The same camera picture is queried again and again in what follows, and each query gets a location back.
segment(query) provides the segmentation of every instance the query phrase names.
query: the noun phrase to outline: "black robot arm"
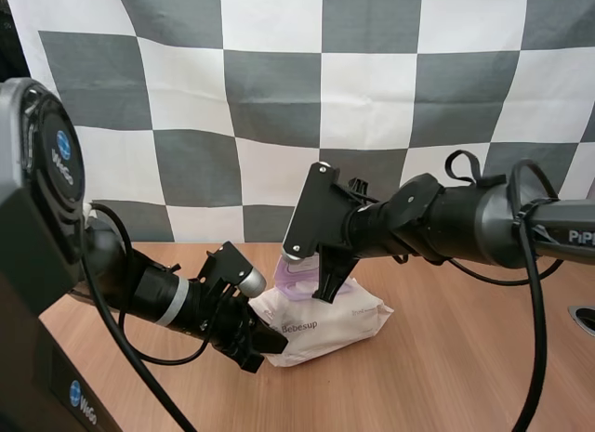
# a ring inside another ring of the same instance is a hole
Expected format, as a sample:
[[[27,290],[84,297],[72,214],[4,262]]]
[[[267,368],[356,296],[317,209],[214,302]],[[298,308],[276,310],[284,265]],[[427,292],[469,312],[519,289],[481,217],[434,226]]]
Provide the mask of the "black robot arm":
[[[451,155],[447,164],[461,153]],[[474,178],[462,178],[467,186],[446,188],[423,174],[386,202],[366,196],[367,183],[355,178],[344,187],[338,177],[339,170],[329,164],[311,166],[283,243],[289,261],[320,255],[316,298],[332,302],[366,257],[393,256],[403,262],[408,255],[421,255],[434,265],[460,258],[504,268],[525,266],[515,221],[519,214],[513,214],[504,176],[480,177],[476,170]],[[595,202],[558,201],[529,180],[519,189],[520,212],[535,253],[595,265]]]
[[[108,305],[168,329],[208,341],[214,349],[255,373],[261,353],[281,353],[287,340],[269,328],[248,305],[266,282],[260,272],[230,242],[208,253],[195,279],[184,279],[137,250],[126,257],[117,234],[106,222],[90,217],[86,226],[89,265]],[[93,304],[83,273],[70,291]],[[140,353],[149,362],[176,365],[190,361],[160,360]]]

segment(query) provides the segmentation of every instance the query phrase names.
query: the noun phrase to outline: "wooden table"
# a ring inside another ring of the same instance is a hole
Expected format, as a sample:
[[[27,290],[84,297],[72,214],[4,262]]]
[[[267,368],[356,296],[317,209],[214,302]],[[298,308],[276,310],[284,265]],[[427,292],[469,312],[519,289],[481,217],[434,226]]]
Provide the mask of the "wooden table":
[[[194,277],[205,251],[215,247],[137,245],[164,264],[179,262],[185,277]],[[239,247],[271,285],[280,245]],[[497,278],[521,275],[474,268]],[[511,429],[533,363],[527,287],[496,287],[421,259],[403,266],[368,259],[353,276],[394,308],[374,338],[293,368],[265,361],[256,375],[240,371],[211,347],[185,366],[150,368],[199,431]],[[595,303],[595,268],[564,264],[543,286],[549,365],[530,430],[595,430],[595,337],[567,311]],[[64,297],[42,319],[124,431],[178,430],[119,352],[95,308]],[[131,318],[126,327],[133,344],[154,356],[186,356],[199,346],[145,321]]]

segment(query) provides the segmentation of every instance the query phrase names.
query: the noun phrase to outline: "purple lid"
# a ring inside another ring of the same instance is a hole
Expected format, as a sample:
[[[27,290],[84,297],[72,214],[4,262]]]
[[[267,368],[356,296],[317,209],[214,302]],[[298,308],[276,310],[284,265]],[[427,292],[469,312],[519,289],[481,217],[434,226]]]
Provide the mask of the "purple lid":
[[[306,258],[301,262],[289,264],[282,258],[275,270],[275,288],[289,300],[307,300],[318,288],[318,255]],[[349,280],[346,280],[338,290],[339,294],[351,291]]]

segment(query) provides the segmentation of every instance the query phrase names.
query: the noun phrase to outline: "cable hole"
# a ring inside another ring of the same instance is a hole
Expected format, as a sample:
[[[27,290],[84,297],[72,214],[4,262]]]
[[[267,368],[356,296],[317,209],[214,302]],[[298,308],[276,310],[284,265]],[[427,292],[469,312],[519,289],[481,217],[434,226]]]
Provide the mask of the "cable hole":
[[[583,330],[595,336],[595,307],[570,307],[569,311]]]

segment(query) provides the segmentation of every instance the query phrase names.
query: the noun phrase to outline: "blue logo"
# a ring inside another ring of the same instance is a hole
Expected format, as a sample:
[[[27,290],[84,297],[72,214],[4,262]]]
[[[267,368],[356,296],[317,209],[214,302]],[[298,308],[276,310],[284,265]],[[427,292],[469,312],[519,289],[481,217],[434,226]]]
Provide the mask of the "blue logo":
[[[58,131],[56,135],[56,140],[58,141],[58,149],[59,154],[62,158],[66,161],[71,159],[71,143],[68,142],[68,137],[64,132],[61,130]]]
[[[71,384],[71,404],[76,407],[81,402],[81,385],[74,380]]]

